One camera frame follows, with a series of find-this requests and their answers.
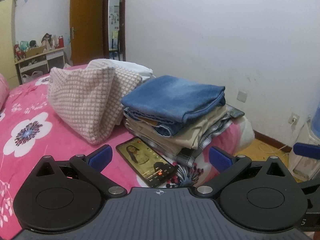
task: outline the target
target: yellow chair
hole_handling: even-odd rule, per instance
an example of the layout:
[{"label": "yellow chair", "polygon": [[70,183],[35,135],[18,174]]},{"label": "yellow chair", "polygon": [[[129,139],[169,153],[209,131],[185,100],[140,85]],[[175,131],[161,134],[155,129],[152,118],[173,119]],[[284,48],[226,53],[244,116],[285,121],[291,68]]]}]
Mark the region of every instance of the yellow chair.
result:
[{"label": "yellow chair", "polygon": [[[120,47],[119,47],[120,41],[118,37],[119,37],[119,31],[112,31],[112,42],[111,42],[111,49],[109,49],[109,52],[112,53],[113,59],[115,59],[115,52],[118,53],[118,59],[120,60]],[[118,40],[116,49],[113,48],[114,39]]]}]

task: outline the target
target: white wall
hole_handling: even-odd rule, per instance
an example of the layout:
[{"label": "white wall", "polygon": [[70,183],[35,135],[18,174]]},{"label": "white wall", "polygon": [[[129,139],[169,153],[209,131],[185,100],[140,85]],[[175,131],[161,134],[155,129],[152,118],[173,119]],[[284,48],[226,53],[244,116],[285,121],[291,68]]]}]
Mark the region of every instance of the white wall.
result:
[{"label": "white wall", "polygon": [[69,33],[70,0],[17,0],[15,36],[17,41],[36,40],[40,45],[46,34],[63,35],[68,59],[71,55]]},{"label": "white wall", "polygon": [[296,135],[320,100],[320,0],[126,0],[126,58],[225,85],[255,130],[288,143],[291,112]]},{"label": "white wall", "polygon": [[[114,11],[113,11],[113,6],[115,6],[115,5],[119,6],[119,0],[109,0],[109,9],[110,9],[110,7],[112,7],[112,10],[109,12],[109,15],[112,13],[114,16],[116,16],[116,13],[114,13]],[[111,18],[109,18],[109,26],[108,27],[109,27],[109,47],[111,48],[112,31],[119,30],[119,29],[116,29],[116,27],[119,28],[119,22],[113,21],[113,24],[111,24]]]}]

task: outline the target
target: bed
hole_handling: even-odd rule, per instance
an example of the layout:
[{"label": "bed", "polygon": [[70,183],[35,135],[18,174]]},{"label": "bed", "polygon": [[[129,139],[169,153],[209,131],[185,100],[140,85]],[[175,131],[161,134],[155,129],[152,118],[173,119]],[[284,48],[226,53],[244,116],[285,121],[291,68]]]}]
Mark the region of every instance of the bed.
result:
[{"label": "bed", "polygon": [[[132,187],[147,186],[115,150],[118,144],[133,137],[124,125],[116,126],[104,143],[90,145],[65,124],[47,102],[48,79],[48,76],[43,76],[12,90],[0,113],[0,236],[4,239],[11,239],[21,230],[12,202],[28,174],[44,155],[52,155],[55,160],[68,160],[75,154],[88,155],[101,145],[109,144],[113,149],[113,159],[102,174],[128,191]],[[248,119],[238,119],[212,140],[196,158],[192,168],[182,167],[166,158],[178,166],[178,173],[163,187],[181,187],[190,182],[195,186],[201,185],[218,173],[208,160],[211,146],[235,154],[249,146],[253,139]]]}]

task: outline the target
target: plaid shirt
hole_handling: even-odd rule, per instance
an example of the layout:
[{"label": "plaid shirt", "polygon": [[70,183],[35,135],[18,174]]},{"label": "plaid shirt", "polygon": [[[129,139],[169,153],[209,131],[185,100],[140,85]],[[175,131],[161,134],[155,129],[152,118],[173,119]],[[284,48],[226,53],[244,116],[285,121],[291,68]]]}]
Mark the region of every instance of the plaid shirt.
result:
[{"label": "plaid shirt", "polygon": [[215,136],[218,136],[222,134],[230,125],[232,124],[231,117],[229,114],[225,114],[219,121],[217,121],[215,124],[213,124],[201,137],[198,149],[188,149],[183,148],[181,152],[179,152],[177,155],[174,155],[165,149],[163,149],[160,145],[158,145],[155,141],[133,131],[129,127],[126,128],[127,130],[132,133],[133,135],[139,137],[141,140],[143,140],[145,143],[150,145],[155,151],[161,152],[168,158],[172,159],[173,161],[176,161],[177,163],[192,167],[195,159],[202,153],[204,148],[206,148],[212,141],[212,138]]}]

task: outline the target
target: blue gripper pad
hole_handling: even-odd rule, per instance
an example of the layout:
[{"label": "blue gripper pad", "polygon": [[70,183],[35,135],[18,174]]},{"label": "blue gripper pad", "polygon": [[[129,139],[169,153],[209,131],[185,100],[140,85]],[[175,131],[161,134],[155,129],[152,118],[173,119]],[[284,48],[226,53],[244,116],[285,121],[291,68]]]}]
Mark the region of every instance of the blue gripper pad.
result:
[{"label": "blue gripper pad", "polygon": [[112,160],[112,148],[111,146],[105,144],[99,149],[95,150],[93,153],[90,153],[84,158],[84,161],[101,172],[103,169],[111,162]]},{"label": "blue gripper pad", "polygon": [[220,173],[236,162],[236,158],[218,147],[209,150],[209,161]]},{"label": "blue gripper pad", "polygon": [[296,155],[320,160],[320,146],[318,145],[307,144],[307,143],[296,143],[293,146],[293,152]]}]

